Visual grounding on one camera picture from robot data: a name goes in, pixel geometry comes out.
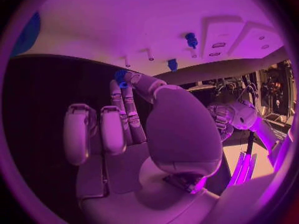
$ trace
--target blue plastic piece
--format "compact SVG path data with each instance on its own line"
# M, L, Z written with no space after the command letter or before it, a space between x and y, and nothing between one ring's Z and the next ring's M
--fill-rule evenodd
M127 73L126 70L119 70L114 74L114 79L116 80L117 84L120 88L127 88L128 84L125 81L125 74Z
M28 51L35 43L40 32L40 17L36 12L24 27L21 35L16 41L10 57Z
M194 33L188 33L187 35L185 35L185 38L187 39L188 46L190 46L193 49L195 49L196 46L198 45L198 41L195 38L195 34Z
M177 62L176 59L168 60L168 67L172 72L177 71Z

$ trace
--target blue object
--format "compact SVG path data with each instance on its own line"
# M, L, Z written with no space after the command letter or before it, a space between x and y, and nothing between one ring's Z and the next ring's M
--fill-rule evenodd
M195 49L196 46L198 45L198 41L195 38L195 34L194 33L188 33L187 35L185 35L185 38L187 39L188 46L193 47L193 49Z
M125 74L127 73L126 70L119 70L114 74L114 79L116 80L117 84L119 84L120 88L127 88L128 84L125 81Z
M27 25L24 27L21 35L16 41L10 57L28 51L35 43L40 32L40 17L36 12Z
M176 59L168 60L168 67L173 72L177 71L177 62L176 62Z

